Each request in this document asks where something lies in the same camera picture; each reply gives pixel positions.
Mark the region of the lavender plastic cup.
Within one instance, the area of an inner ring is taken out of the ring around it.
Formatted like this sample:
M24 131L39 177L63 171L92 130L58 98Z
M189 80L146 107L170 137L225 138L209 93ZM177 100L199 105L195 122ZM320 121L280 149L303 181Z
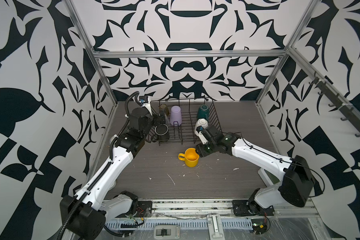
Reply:
M172 106L170 115L170 124L172 126L181 126L182 124L182 110L179 106Z

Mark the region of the black mug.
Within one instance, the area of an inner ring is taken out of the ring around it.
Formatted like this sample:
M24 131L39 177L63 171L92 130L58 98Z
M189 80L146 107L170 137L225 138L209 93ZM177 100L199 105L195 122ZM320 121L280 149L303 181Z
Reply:
M167 142L170 139L169 128L166 124L155 127L155 134L152 136L152 142Z

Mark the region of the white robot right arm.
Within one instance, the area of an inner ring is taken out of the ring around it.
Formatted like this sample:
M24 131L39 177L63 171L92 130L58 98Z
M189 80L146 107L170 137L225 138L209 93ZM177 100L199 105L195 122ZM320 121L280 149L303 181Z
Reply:
M274 175L279 182L256 189L241 209L241 216L255 216L266 209L288 203L302 208L306 205L316 180L307 161L301 156L290 158L256 146L238 134L224 134L215 126L198 127L201 143L196 146L200 157L222 153L249 161Z

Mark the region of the black wall hook rail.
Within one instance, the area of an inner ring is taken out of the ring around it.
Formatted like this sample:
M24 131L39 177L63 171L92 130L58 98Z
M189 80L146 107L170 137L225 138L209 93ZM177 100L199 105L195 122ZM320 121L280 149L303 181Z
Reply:
M319 114L319 105L323 96L325 96L330 103L328 104L329 108L334 111L340 111L344 116L341 118L341 121L350 122L353 127L358 131L358 134L355 134L355 137L360 138L360 111L353 105L346 97L337 90L334 85L325 78L320 78L317 75L317 72L313 74L308 74L308 76L312 79L310 82L310 86L315 86L315 88L319 89L317 112Z

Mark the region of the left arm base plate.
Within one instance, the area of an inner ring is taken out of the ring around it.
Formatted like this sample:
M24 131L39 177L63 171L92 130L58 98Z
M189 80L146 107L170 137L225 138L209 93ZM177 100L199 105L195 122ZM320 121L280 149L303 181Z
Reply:
M133 202L131 209L124 214L119 215L120 218L144 218L148 217L152 213L153 202L152 201L138 201Z

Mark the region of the white centre bracket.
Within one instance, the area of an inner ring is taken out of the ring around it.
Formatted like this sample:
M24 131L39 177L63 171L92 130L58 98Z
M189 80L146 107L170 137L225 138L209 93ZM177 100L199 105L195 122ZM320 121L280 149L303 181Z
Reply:
M207 224L210 240L225 240L223 223L219 214L208 214Z

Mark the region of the amber textured glass cup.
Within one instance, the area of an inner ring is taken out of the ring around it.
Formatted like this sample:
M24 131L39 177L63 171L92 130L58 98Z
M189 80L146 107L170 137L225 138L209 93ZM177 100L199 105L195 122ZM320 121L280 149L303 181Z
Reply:
M159 108L161 114L166 115L167 117L170 115L169 108L166 104L161 104Z

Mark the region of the white digital kitchen scale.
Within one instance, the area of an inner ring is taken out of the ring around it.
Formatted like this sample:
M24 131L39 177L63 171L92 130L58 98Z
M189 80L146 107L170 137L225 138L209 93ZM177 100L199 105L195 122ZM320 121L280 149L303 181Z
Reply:
M260 168L258 170L258 175L260 176L266 187L270 187L280 181L277 177L275 177L273 174L269 173L263 168Z

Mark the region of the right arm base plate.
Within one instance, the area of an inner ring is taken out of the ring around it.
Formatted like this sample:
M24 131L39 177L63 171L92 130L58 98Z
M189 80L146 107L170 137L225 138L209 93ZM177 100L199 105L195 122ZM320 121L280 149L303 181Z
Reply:
M273 206L269 208L262 208L256 202L249 202L248 200L233 200L233 213L237 217L249 217L249 216L273 216Z

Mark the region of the cream white mug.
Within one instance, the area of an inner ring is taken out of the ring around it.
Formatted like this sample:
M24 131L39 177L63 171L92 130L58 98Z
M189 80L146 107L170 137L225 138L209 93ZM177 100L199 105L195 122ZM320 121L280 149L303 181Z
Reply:
M203 118L198 119L198 121L196 122L196 125L195 125L196 134L198 134L200 131L207 128L208 126L209 126L209 123L206 119L203 119Z

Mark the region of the yellow mug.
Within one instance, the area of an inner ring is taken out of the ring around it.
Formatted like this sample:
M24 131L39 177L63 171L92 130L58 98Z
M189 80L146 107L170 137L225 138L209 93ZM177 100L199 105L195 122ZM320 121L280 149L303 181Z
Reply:
M178 158L179 160L184 161L186 166L193 168L198 164L200 156L195 148L189 148L185 153L178 154Z

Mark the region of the grey switch box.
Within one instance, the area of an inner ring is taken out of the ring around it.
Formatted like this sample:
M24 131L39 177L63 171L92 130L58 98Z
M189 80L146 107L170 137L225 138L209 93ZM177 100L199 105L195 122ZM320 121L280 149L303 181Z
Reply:
M157 225L154 227L155 240L179 240L181 227L178 225Z

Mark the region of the small green circuit board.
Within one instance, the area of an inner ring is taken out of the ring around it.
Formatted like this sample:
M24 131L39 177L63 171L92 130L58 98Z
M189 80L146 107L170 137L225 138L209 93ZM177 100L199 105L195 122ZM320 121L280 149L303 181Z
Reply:
M263 235L270 230L271 221L268 218L255 219L252 221L252 228L255 235Z

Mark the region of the green mug white inside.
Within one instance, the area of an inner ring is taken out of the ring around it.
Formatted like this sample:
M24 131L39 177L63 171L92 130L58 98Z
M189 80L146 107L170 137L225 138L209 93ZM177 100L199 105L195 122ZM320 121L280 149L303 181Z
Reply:
M209 120L209 113L210 113L210 108L207 105L201 105L198 108L198 113L197 113L197 119L204 119L206 121Z

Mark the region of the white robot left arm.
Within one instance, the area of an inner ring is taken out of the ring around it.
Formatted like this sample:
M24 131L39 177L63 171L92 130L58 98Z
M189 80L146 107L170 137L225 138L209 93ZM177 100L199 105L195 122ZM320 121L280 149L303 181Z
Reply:
M60 202L62 226L57 239L69 230L85 240L94 240L105 223L137 208L138 197L124 191L114 199L105 201L125 167L142 149L153 126L159 123L150 105L143 105L128 114L126 131L113 139L110 156L95 175L74 196L65 196Z

